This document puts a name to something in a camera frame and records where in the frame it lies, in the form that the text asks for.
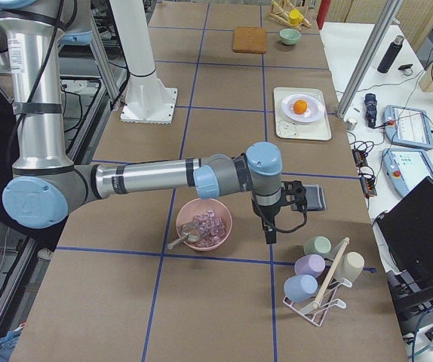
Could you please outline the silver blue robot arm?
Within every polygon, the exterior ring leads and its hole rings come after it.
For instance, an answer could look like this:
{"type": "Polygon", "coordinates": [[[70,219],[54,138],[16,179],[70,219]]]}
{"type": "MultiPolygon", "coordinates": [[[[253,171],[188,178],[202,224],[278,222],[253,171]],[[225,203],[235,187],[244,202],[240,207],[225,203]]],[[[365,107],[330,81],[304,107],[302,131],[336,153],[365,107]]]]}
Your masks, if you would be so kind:
{"type": "Polygon", "coordinates": [[[253,144],[243,155],[179,158],[181,130],[158,130],[175,111],[177,90],[157,76],[143,6],[112,4],[128,66],[122,125],[104,131],[96,154],[109,166],[78,166],[65,148],[57,43],[90,35],[87,1],[0,1],[8,40],[16,118],[0,141],[0,221],[37,238],[84,204],[110,195],[194,187],[203,198],[253,191],[266,240],[283,204],[284,153],[276,143],[253,144]]]}

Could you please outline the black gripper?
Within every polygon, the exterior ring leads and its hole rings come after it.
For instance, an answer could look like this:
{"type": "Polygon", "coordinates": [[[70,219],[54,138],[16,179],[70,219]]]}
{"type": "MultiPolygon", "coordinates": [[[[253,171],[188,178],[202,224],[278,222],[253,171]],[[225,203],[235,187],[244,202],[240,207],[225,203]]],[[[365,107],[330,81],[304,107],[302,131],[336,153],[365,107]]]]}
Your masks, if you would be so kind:
{"type": "Polygon", "coordinates": [[[270,206],[263,206],[258,204],[256,201],[252,202],[252,208],[254,213],[261,219],[264,232],[265,239],[268,245],[276,243],[276,228],[275,226],[275,217],[280,212],[280,207],[276,204],[270,206]]]}

